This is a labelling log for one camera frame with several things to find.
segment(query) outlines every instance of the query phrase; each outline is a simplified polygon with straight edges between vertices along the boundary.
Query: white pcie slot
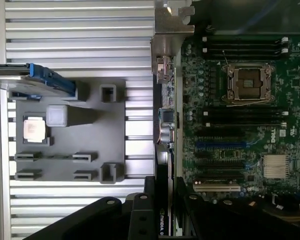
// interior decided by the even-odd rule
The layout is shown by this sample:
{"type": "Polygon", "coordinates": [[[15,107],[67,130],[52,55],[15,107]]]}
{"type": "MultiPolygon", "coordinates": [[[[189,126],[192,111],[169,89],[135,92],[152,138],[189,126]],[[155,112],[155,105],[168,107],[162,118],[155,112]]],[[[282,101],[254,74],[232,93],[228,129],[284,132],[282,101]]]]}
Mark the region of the white pcie slot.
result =
{"type": "Polygon", "coordinates": [[[193,189],[196,192],[240,192],[241,187],[236,184],[195,184],[193,189]]]}

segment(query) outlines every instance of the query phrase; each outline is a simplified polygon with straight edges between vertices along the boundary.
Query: chipset heatsink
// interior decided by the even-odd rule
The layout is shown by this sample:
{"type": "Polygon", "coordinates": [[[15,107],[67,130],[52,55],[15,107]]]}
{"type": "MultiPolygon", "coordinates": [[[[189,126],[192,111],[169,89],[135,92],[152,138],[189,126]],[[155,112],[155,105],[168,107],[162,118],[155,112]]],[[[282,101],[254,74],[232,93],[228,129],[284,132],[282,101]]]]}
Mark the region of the chipset heatsink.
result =
{"type": "Polygon", "coordinates": [[[265,155],[263,157],[263,176],[266,179],[286,179],[289,177],[287,155],[265,155]]]}
{"type": "Polygon", "coordinates": [[[275,70],[269,64],[232,63],[222,67],[227,74],[227,92],[222,100],[229,105],[247,106],[274,100],[271,76],[275,70]]]}

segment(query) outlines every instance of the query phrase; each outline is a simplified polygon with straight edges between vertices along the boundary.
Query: cpu socket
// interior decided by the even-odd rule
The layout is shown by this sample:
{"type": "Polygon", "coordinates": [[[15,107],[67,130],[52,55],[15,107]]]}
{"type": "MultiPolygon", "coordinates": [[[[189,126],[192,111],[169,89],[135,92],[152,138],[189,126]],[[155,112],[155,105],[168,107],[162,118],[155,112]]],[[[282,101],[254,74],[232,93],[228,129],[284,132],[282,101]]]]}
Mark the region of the cpu socket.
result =
{"type": "Polygon", "coordinates": [[[275,70],[269,64],[233,63],[222,67],[227,73],[227,92],[222,100],[230,105],[267,103],[271,96],[271,75],[275,70]]]}

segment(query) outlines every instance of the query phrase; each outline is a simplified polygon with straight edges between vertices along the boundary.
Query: green circuit board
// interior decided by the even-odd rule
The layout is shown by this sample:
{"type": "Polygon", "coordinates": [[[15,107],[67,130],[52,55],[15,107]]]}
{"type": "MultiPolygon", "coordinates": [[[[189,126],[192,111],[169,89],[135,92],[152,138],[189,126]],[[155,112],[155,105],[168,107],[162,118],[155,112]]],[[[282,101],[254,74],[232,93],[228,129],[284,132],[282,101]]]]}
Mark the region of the green circuit board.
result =
{"type": "MultiPolygon", "coordinates": [[[[258,36],[257,39],[269,38],[258,36]]],[[[198,167],[204,161],[240,162],[244,167],[239,171],[242,177],[236,179],[208,179],[207,183],[237,183],[240,191],[202,192],[207,200],[217,200],[232,195],[244,197],[271,191],[272,193],[300,193],[300,36],[288,37],[289,54],[278,60],[233,60],[209,59],[203,57],[202,39],[187,39],[181,49],[183,77],[183,177],[189,185],[206,169],[198,167]],[[288,110],[286,125],[245,126],[245,137],[240,141],[245,147],[204,147],[198,149],[196,142],[234,141],[223,137],[197,136],[203,127],[202,115],[205,108],[223,107],[222,97],[227,94],[227,74],[223,70],[232,63],[267,63],[273,67],[271,95],[273,99],[263,106],[288,110]],[[204,152],[209,157],[201,159],[195,153],[204,152]],[[287,157],[288,177],[269,179],[265,177],[264,157],[287,157]]]]}

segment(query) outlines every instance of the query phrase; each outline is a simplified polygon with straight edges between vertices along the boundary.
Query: motherboard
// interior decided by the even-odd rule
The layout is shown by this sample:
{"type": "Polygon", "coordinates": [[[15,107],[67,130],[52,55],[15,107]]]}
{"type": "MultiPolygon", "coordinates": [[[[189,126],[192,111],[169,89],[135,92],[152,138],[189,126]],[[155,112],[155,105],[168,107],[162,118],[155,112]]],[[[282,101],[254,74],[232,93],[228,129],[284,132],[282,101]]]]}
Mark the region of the motherboard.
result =
{"type": "Polygon", "coordinates": [[[212,202],[300,195],[300,36],[193,36],[181,66],[186,183],[212,202]]]}

